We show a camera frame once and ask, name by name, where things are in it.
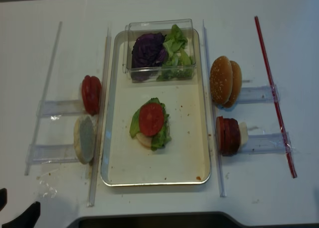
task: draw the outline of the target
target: sliced tomato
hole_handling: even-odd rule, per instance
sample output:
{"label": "sliced tomato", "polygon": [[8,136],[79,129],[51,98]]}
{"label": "sliced tomato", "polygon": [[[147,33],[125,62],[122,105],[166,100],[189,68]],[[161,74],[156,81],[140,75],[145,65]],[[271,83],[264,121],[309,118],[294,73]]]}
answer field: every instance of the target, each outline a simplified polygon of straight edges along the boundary
{"label": "sliced tomato", "polygon": [[84,108],[90,115],[95,115],[99,112],[99,100],[102,85],[100,80],[89,75],[84,77],[82,82],[82,99]]}
{"label": "sliced tomato", "polygon": [[223,153],[225,146],[225,127],[223,116],[217,117],[216,119],[216,133],[219,146],[219,152]]}
{"label": "sliced tomato", "polygon": [[84,80],[82,81],[82,90],[81,90],[82,100],[83,100],[85,111],[91,114],[91,109],[89,107],[87,96],[86,96],[86,94],[89,94],[89,92],[90,92],[90,87],[89,87],[88,81],[86,81],[84,78]]}
{"label": "sliced tomato", "polygon": [[146,136],[157,134],[164,124],[162,107],[157,103],[143,105],[139,115],[140,131]]}
{"label": "sliced tomato", "polygon": [[94,108],[95,112],[99,113],[99,100],[100,100],[100,93],[101,93],[102,85],[100,80],[92,76],[91,77],[91,98],[92,98],[92,107]]}

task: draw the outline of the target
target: stack of tomato slices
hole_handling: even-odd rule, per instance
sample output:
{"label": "stack of tomato slices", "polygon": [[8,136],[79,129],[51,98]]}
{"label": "stack of tomato slices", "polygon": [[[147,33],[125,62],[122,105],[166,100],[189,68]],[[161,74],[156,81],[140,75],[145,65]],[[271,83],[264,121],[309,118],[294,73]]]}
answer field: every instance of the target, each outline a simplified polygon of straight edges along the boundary
{"label": "stack of tomato slices", "polygon": [[164,114],[160,104],[143,105],[139,115],[140,131],[145,136],[154,136],[164,125]]}
{"label": "stack of tomato slices", "polygon": [[99,78],[85,76],[82,82],[82,99],[86,112],[90,115],[99,113],[99,101],[102,85]]}
{"label": "stack of tomato slices", "polygon": [[219,151],[223,156],[235,155],[240,147],[240,130],[237,120],[233,118],[216,119],[216,132]]}

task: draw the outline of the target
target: black object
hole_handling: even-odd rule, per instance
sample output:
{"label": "black object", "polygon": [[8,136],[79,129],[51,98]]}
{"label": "black object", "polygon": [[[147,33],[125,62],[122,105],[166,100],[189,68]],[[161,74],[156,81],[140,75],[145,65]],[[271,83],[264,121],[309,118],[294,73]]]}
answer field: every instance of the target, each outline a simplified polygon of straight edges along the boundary
{"label": "black object", "polygon": [[6,188],[0,189],[0,211],[6,206],[7,193]]}
{"label": "black object", "polygon": [[2,225],[2,228],[33,228],[40,216],[40,202],[35,202],[12,222]]}
{"label": "black object", "polygon": [[79,222],[79,228],[243,228],[229,215],[217,213],[184,213],[144,216],[116,216],[88,218]]}

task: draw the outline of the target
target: metal tray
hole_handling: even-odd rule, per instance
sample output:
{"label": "metal tray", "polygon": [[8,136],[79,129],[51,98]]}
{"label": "metal tray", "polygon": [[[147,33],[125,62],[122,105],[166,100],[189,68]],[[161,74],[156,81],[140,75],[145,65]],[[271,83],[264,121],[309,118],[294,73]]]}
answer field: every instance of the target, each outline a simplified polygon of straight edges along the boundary
{"label": "metal tray", "polygon": [[[125,33],[114,42],[101,176],[108,186],[202,184],[211,173],[199,36],[194,30],[191,80],[132,83],[123,73]],[[132,116],[158,97],[169,114],[172,141],[153,152],[129,135]]]}

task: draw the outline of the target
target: tomato slice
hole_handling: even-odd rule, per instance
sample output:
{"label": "tomato slice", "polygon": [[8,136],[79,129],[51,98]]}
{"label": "tomato slice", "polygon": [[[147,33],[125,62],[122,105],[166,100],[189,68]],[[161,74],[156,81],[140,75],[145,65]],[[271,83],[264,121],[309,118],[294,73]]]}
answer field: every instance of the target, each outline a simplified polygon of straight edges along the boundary
{"label": "tomato slice", "polygon": [[82,100],[83,100],[83,104],[84,104],[84,108],[85,108],[85,111],[88,112],[90,114],[90,108],[89,108],[89,104],[88,104],[88,101],[86,99],[86,93],[88,94],[89,93],[89,90],[90,90],[90,86],[89,86],[89,81],[87,81],[85,78],[84,80],[82,81]]}
{"label": "tomato slice", "polygon": [[102,85],[100,80],[92,76],[91,77],[91,98],[92,98],[92,107],[94,108],[95,112],[98,114],[100,107],[99,107],[99,100],[101,94]]}
{"label": "tomato slice", "polygon": [[164,124],[162,107],[157,103],[143,105],[140,110],[139,125],[140,131],[145,136],[154,136]]}
{"label": "tomato slice", "polygon": [[97,77],[89,75],[84,77],[81,91],[83,104],[86,112],[92,116],[99,112],[101,89],[102,85]]}

